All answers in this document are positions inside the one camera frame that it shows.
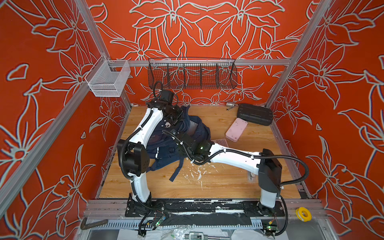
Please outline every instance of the yellow ring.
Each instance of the yellow ring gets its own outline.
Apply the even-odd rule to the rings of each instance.
[[[308,222],[312,219],[311,212],[305,207],[299,207],[296,209],[296,215],[303,222]]]

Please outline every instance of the blue fabric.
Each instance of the blue fabric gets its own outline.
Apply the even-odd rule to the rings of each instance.
[[[184,156],[179,155],[179,153],[176,151],[176,142],[170,136],[163,134],[162,130],[175,129],[178,132],[185,133],[190,127],[190,121],[192,121],[197,123],[196,131],[191,136],[194,140],[199,142],[202,140],[210,140],[211,138],[209,128],[204,125],[201,119],[197,116],[188,115],[189,106],[182,106],[181,109],[183,110],[182,120],[176,126],[167,127],[166,121],[163,119],[153,131],[146,148],[149,157],[155,159],[155,162],[152,164],[152,166],[147,168],[147,172],[155,171],[175,161],[180,161],[178,168],[169,179],[172,182],[181,170]]]

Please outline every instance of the wooden table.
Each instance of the wooden table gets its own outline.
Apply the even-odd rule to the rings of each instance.
[[[125,126],[123,139],[137,127],[146,111],[146,106],[133,107]],[[226,111],[224,106],[191,106],[189,115],[199,116],[210,128],[211,139],[225,138],[225,132],[236,119],[237,108]],[[248,123],[237,142],[227,139],[231,148],[245,151],[259,151],[263,148],[274,154],[281,154],[269,126]],[[282,181],[292,180],[284,159]],[[169,178],[178,167],[174,162],[162,169],[148,172],[147,183],[153,198],[259,198],[260,187],[257,176],[249,180],[248,172],[238,167],[220,163],[207,163],[202,166],[184,160],[184,166],[174,180]],[[132,192],[129,181],[122,175],[117,154],[113,159],[100,198],[128,198]],[[281,191],[284,198],[300,198],[295,185],[286,185]]]

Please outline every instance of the floral wallpaper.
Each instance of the floral wallpaper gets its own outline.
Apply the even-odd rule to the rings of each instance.
[[[0,33],[1,187],[100,55],[73,0],[1,1]],[[73,237],[126,112],[121,98],[87,94],[0,219],[0,239]]]
[[[289,58],[319,0],[86,0],[112,59]],[[235,89],[178,89],[181,103],[263,104],[284,66],[238,66]],[[147,69],[131,68],[130,101],[153,98]]]
[[[340,239],[384,238],[383,13],[382,1],[333,1],[273,106]]]
[[[122,115],[119,98],[88,92],[0,220],[0,239],[74,237],[111,159]]]

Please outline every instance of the pink box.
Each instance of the pink box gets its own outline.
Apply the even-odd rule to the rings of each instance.
[[[237,142],[247,125],[247,121],[244,121],[241,118],[236,118],[231,127],[225,133],[225,137],[233,142]]]

